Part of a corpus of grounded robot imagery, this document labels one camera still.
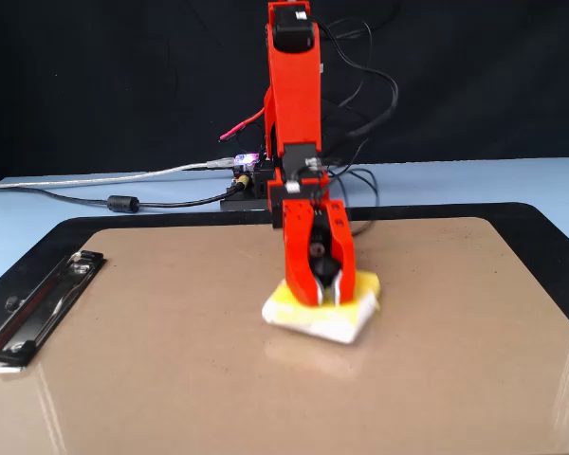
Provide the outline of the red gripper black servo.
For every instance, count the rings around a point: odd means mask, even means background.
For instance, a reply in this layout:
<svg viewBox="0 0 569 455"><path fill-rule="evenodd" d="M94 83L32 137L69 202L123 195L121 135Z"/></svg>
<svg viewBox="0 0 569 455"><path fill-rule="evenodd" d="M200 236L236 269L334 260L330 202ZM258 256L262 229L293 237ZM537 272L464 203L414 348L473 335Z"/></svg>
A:
<svg viewBox="0 0 569 455"><path fill-rule="evenodd" d="M331 284L334 302L353 298L356 265L353 236L340 200L284 202L285 281L300 304L319 306L319 284ZM340 272L336 276L336 260Z"/></svg>

